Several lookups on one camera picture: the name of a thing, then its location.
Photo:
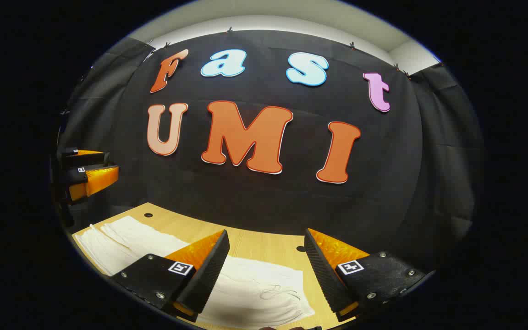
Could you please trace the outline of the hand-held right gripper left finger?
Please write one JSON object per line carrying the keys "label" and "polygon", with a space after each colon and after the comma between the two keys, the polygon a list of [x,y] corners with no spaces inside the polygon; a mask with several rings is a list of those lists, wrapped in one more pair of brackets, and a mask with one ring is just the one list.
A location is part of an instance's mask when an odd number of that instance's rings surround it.
{"label": "hand-held right gripper left finger", "polygon": [[111,280],[155,309],[195,322],[211,296],[229,247],[228,232],[220,230],[167,256],[147,253]]}

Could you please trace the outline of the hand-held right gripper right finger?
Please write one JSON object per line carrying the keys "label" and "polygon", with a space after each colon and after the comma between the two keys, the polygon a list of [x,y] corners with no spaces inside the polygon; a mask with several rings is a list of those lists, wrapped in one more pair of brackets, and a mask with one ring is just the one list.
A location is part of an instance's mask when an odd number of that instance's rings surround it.
{"label": "hand-held right gripper right finger", "polygon": [[340,322],[376,317],[429,279],[429,272],[393,253],[367,253],[312,228],[305,231],[304,249]]}

